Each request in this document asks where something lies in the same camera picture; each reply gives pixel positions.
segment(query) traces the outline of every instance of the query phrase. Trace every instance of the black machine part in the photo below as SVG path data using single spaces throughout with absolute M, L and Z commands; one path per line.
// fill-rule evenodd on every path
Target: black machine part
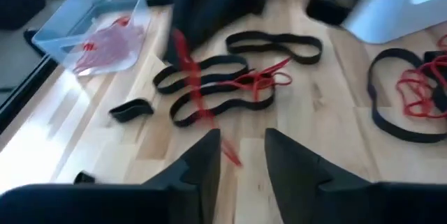
M 1 223 L 210 224 L 220 177 L 220 130 L 211 130 L 141 185 L 36 184 L 0 196 Z
M 370 183 L 272 128 L 265 155 L 284 224 L 447 222 L 447 186 Z
M 265 0 L 174 0 L 171 30 L 179 29 L 194 50 L 236 19 L 249 13 L 261 14 L 264 4 Z M 179 68 L 172 36 L 163 60 Z

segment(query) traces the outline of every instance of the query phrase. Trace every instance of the black rubber band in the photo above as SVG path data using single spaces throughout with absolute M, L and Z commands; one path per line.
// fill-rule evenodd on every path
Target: black rubber band
M 234 44 L 242 42 L 244 40 L 262 40 L 268 43 L 263 45 L 239 45 Z M 310 45 L 318 49 L 318 53 L 314 56 L 304 57 L 294 53 L 288 47 L 282 45 L 282 43 L 295 43 L 298 45 Z M 245 31 L 241 33 L 235 33 L 226 39 L 226 47 L 231 54 L 239 54 L 243 52 L 281 52 L 290 56 L 294 61 L 299 64 L 316 64 L 320 61 L 323 53 L 322 42 L 313 36 L 298 36 L 290 33 L 283 33 L 272 35 L 261 31 Z
M 382 115 L 377 110 L 377 90 L 372 84 L 372 76 L 373 76 L 373 67 L 382 59 L 385 58 L 398 58 L 409 62 L 414 68 L 418 68 L 422 66 L 423 61 L 415 55 L 413 52 L 404 49 L 388 49 L 382 51 L 371 63 L 371 66 L 368 70 L 368 83 L 367 90 L 369 97 L 372 100 L 372 121 L 379 127 L 381 130 L 401 139 L 410 142 L 416 143 L 435 143 L 441 140 L 444 140 L 447 137 L 447 133 L 415 133 L 409 130 L 405 130 L 396 126 L 395 124 L 390 123 L 386 119 L 382 117 Z M 436 107 L 442 112 L 447 108 L 447 97 L 444 93 L 444 89 L 442 86 L 438 84 L 432 94 L 432 99 Z
M 252 77 L 246 77 L 240 79 L 238 82 L 240 84 L 250 84 L 253 83 L 254 79 Z M 233 85 L 225 84 L 225 85 L 212 85 L 203 87 L 200 89 L 200 93 L 202 96 L 207 96 L 210 94 L 218 94 L 218 93 L 225 93 L 230 91 L 236 91 L 238 90 L 238 87 L 235 87 Z M 227 100 L 223 102 L 222 104 L 210 108 L 209 111 L 214 115 L 219 115 L 221 113 L 224 113 L 225 111 L 235 108 L 235 107 L 243 107 L 247 108 L 248 110 L 263 110 L 267 107 L 269 107 L 271 104 L 273 104 L 274 101 L 274 86 L 271 87 L 271 95 L 264 99 L 257 102 L 250 102 L 239 98 L 234 98 Z M 195 123 L 197 120 L 200 119 L 199 111 L 194 112 L 193 114 L 189 115 L 185 119 L 175 119 L 175 115 L 179 112 L 180 108 L 184 105 L 186 105 L 188 102 L 191 101 L 191 93 L 184 94 L 181 96 L 177 101 L 174 102 L 173 106 L 170 108 L 170 118 L 173 120 L 174 124 L 178 127 L 187 127 L 191 124 Z
M 221 65 L 221 64 L 241 64 L 243 65 L 243 68 L 229 74 L 209 74 L 204 75 L 201 77 L 200 83 L 201 84 L 209 84 L 213 82 L 222 82 L 222 81 L 229 81 L 234 80 L 238 78 L 241 75 L 247 74 L 249 72 L 249 65 L 247 63 L 247 60 L 244 57 L 240 57 L 237 55 L 221 55 L 221 56 L 215 56 L 210 57 L 209 59 L 203 60 L 200 63 L 197 63 L 201 70 L 208 69 L 215 65 Z M 159 74 L 157 74 L 154 77 L 154 80 L 152 81 L 156 90 L 161 94 L 173 94 L 176 91 L 179 91 L 180 89 L 184 88 L 186 86 L 186 78 L 183 78 L 181 80 L 178 80 L 174 82 L 171 85 L 168 85 L 166 87 L 160 87 L 160 83 L 164 81 L 166 78 L 171 76 L 174 73 L 181 72 L 180 70 L 177 70 L 173 66 L 169 66 L 164 68 Z
M 154 109 L 152 109 L 150 103 L 142 98 L 130 100 L 109 111 L 109 114 L 119 123 L 125 123 L 140 115 L 152 115 L 153 113 Z

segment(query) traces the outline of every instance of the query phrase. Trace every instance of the black plastic piece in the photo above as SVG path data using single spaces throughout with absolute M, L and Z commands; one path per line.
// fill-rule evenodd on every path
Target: black plastic piece
M 371 184 L 272 128 L 265 131 L 265 155 L 284 224 L 447 221 L 445 185 Z
M 142 185 L 41 184 L 0 197 L 1 223 L 211 224 L 220 176 L 220 130 L 211 130 Z
M 252 44 L 253 40 L 261 40 L 265 42 L 262 45 L 254 45 Z M 295 53 L 291 49 L 287 47 L 285 44 L 297 44 L 297 45 L 310 45 L 315 47 L 318 52 L 314 56 L 304 57 Z M 298 36 L 290 33 L 283 34 L 268 34 L 262 31 L 243 31 L 240 33 L 234 33 L 230 35 L 226 39 L 226 47 L 228 52 L 232 54 L 240 54 L 244 52 L 279 52 L 285 54 L 286 56 L 292 58 L 292 60 L 300 63 L 300 64 L 316 64 L 320 61 L 321 55 L 323 53 L 323 44 L 322 42 L 313 37 L 313 36 Z M 217 64 L 233 64 L 238 63 L 244 66 L 243 69 L 238 70 L 234 73 L 230 74 L 210 74 L 204 75 L 201 77 L 201 84 L 208 83 L 218 83 L 226 80 L 237 80 L 240 84 L 251 84 L 255 80 L 252 77 L 240 78 L 241 75 L 248 73 L 249 67 L 247 60 L 243 57 L 239 57 L 238 55 L 227 55 L 227 56 L 215 56 L 204 61 L 198 63 L 201 70 L 209 68 L 211 66 L 215 66 Z M 157 74 L 154 78 L 154 86 L 156 89 L 162 94 L 171 94 L 180 90 L 181 88 L 186 86 L 185 79 L 178 80 L 173 84 L 160 87 L 160 83 L 165 80 L 169 75 L 179 72 L 176 67 L 169 66 L 163 69 L 159 74 Z M 200 93 L 202 96 L 207 96 L 210 94 L 219 94 L 224 92 L 236 91 L 239 88 L 235 87 L 231 84 L 213 84 L 200 88 Z M 239 98 L 230 99 L 222 104 L 209 109 L 209 112 L 213 115 L 219 115 L 224 113 L 225 111 L 234 108 L 234 107 L 243 107 L 248 110 L 263 110 L 269 107 L 274 102 L 274 87 L 271 88 L 271 95 L 261 101 L 247 101 Z M 178 127 L 187 127 L 191 124 L 195 123 L 200 119 L 199 111 L 194 112 L 189 115 L 185 119 L 176 119 L 175 115 L 179 112 L 179 110 L 191 101 L 191 94 L 184 94 L 178 100 L 176 100 L 173 106 L 170 109 L 170 117 L 173 120 L 174 124 Z
M 130 100 L 109 111 L 110 116 L 119 123 L 125 123 L 141 115 L 152 115 L 153 113 L 154 109 L 152 109 L 150 103 L 142 98 Z
M 339 26 L 349 16 L 352 8 L 338 6 L 326 0 L 310 0 L 306 7 L 308 17 L 332 26 Z
M 90 174 L 82 171 L 80 173 L 78 173 L 78 175 L 76 175 L 75 177 L 75 181 L 73 182 L 73 184 L 95 184 L 95 177 L 91 176 Z
M 179 29 L 190 50 L 196 49 L 220 28 L 249 14 L 261 14 L 266 0 L 174 0 L 171 29 Z M 179 68 L 173 37 L 163 60 Z

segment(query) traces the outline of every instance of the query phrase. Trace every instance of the red string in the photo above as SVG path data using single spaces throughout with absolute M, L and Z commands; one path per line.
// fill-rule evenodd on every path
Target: red string
M 186 38 L 178 29 L 175 29 L 173 31 L 173 36 L 182 70 L 189 74 L 189 76 L 186 78 L 186 82 L 192 88 L 191 97 L 197 105 L 199 116 L 201 119 L 207 119 L 207 121 L 211 125 L 211 128 L 218 128 L 217 124 L 214 122 L 214 115 L 206 109 L 205 102 L 203 101 L 202 94 L 200 93 L 200 67 L 193 61 L 193 59 L 189 55 Z M 222 139 L 222 151 L 231 160 L 231 162 L 233 162 L 238 167 L 242 166 L 235 148 L 228 140 Z
M 447 50 L 447 45 L 444 41 L 447 39 L 447 35 L 441 37 L 437 43 L 437 46 L 441 50 Z M 432 100 L 432 90 L 433 87 L 430 86 L 428 82 L 428 77 L 423 74 L 426 68 L 429 68 L 436 79 L 441 83 L 443 88 L 447 88 L 447 80 L 439 72 L 438 67 L 447 66 L 447 54 L 435 58 L 433 61 L 423 64 L 421 67 L 412 70 L 404 71 L 399 81 L 396 84 L 396 90 L 400 93 L 402 101 L 404 103 L 403 113 L 407 116 L 412 117 L 425 117 L 429 119 L 441 119 L 447 117 L 447 112 L 442 112 L 441 114 L 431 114 L 434 109 L 434 103 Z M 418 98 L 416 102 L 408 103 L 406 96 L 404 94 L 401 85 L 405 84 L 412 93 Z M 414 112 L 413 107 L 419 107 L 420 112 Z

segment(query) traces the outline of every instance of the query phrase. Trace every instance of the tangled red string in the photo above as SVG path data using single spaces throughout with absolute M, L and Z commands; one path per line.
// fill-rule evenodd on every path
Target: tangled red string
M 175 29 L 173 31 L 173 36 L 182 70 L 185 73 L 188 73 L 189 75 L 186 80 L 188 85 L 192 87 L 191 98 L 196 103 L 196 106 L 199 111 L 199 116 L 201 119 L 207 119 L 212 128 L 217 128 L 217 124 L 214 121 L 214 115 L 208 109 L 206 109 L 205 102 L 203 101 L 202 94 L 200 93 L 200 86 L 201 86 L 200 67 L 193 61 L 193 59 L 189 55 L 188 45 L 186 43 L 186 38 L 184 37 L 183 33 L 180 30 Z M 274 66 L 266 68 L 265 70 L 259 73 L 258 72 L 248 73 L 238 77 L 236 80 L 220 82 L 218 83 L 218 85 L 229 84 L 238 87 L 240 89 L 252 90 L 254 100 L 258 101 L 260 90 L 267 89 L 275 85 L 288 85 L 292 82 L 292 77 L 290 75 L 278 72 L 278 70 L 280 68 L 283 68 L 290 60 L 291 58 L 288 58 L 286 60 L 281 61 L 278 64 L 275 64 Z M 274 80 L 275 75 L 282 75 L 284 77 L 287 77 L 288 81 L 275 82 Z M 246 77 L 252 77 L 254 79 L 254 82 L 252 84 L 240 84 L 238 82 L 239 80 Z M 239 167 L 242 166 L 242 163 L 240 162 L 240 159 L 235 151 L 235 148 L 228 140 L 224 138 L 222 139 L 222 151 L 231 160 L 231 162 L 233 162 L 235 165 Z
M 447 50 L 447 45 L 444 43 L 447 35 L 441 37 L 437 43 L 440 50 Z M 413 117 L 425 117 L 429 119 L 441 119 L 447 117 L 447 112 L 442 112 L 441 114 L 431 114 L 434 109 L 434 102 L 432 100 L 432 90 L 433 87 L 430 86 L 428 82 L 428 77 L 423 74 L 426 68 L 433 73 L 436 79 L 441 83 L 443 88 L 447 88 L 447 80 L 439 72 L 438 67 L 447 66 L 447 54 L 435 58 L 433 61 L 423 64 L 421 67 L 413 70 L 409 69 L 404 71 L 399 81 L 396 84 L 396 90 L 400 93 L 402 101 L 404 103 L 403 113 L 407 116 Z M 417 101 L 408 103 L 406 96 L 401 88 L 401 85 L 405 84 L 417 97 Z M 419 107 L 420 112 L 414 112 L 413 107 Z

